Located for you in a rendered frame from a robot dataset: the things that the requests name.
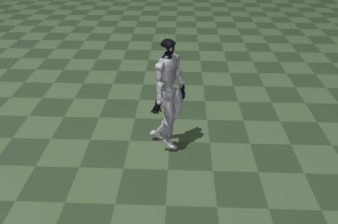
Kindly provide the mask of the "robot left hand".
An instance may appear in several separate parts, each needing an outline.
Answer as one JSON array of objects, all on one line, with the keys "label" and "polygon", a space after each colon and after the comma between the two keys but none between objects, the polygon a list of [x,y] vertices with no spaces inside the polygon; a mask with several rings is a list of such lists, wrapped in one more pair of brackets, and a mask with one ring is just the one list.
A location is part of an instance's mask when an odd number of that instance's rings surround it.
[{"label": "robot left hand", "polygon": [[182,93],[182,98],[184,99],[185,98],[185,91],[184,91],[185,87],[184,85],[182,86],[182,88],[180,88],[181,90],[181,93]]}]

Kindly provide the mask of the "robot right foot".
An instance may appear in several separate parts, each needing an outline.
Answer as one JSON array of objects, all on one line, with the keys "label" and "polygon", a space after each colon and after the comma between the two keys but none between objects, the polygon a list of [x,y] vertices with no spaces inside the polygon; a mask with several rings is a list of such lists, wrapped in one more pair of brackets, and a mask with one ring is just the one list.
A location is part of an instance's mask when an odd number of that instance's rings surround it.
[{"label": "robot right foot", "polygon": [[177,146],[172,141],[166,142],[166,139],[164,139],[163,143],[165,143],[167,146],[169,146],[172,149],[177,149]]}]

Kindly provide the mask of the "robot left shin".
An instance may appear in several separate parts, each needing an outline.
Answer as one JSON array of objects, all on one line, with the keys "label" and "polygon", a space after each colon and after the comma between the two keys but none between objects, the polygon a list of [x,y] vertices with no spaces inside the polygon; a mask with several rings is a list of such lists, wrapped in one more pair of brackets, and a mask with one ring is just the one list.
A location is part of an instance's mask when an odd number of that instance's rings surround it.
[{"label": "robot left shin", "polygon": [[[164,120],[162,121],[162,123],[161,123],[161,125],[159,126],[159,128],[156,130],[157,132],[157,134],[159,134],[161,131],[163,131],[163,127],[164,127],[164,125],[163,125],[163,123],[164,123],[164,121],[166,120],[166,118],[164,118]],[[175,119],[176,120],[176,119]],[[174,121],[175,121],[174,120]]]}]

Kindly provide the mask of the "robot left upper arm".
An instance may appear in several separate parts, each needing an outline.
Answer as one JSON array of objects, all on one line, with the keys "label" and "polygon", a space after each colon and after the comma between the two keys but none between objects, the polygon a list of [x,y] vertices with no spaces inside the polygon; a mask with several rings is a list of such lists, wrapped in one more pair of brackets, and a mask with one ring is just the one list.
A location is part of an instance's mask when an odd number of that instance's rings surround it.
[{"label": "robot left upper arm", "polygon": [[177,70],[176,70],[176,76],[180,76],[180,74],[182,73],[182,70],[179,68],[180,64],[179,64],[179,59],[180,59],[180,56],[178,54],[174,54],[177,57]]}]

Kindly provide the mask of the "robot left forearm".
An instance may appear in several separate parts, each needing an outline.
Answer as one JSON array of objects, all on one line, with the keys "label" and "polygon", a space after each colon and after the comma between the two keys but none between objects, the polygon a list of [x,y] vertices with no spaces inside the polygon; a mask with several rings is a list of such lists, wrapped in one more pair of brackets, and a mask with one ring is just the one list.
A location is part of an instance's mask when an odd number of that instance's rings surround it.
[{"label": "robot left forearm", "polygon": [[182,88],[183,85],[185,87],[185,84],[184,84],[184,81],[183,81],[183,78],[182,78],[182,73],[180,74],[180,76],[176,76],[176,78],[178,80],[179,87]]}]

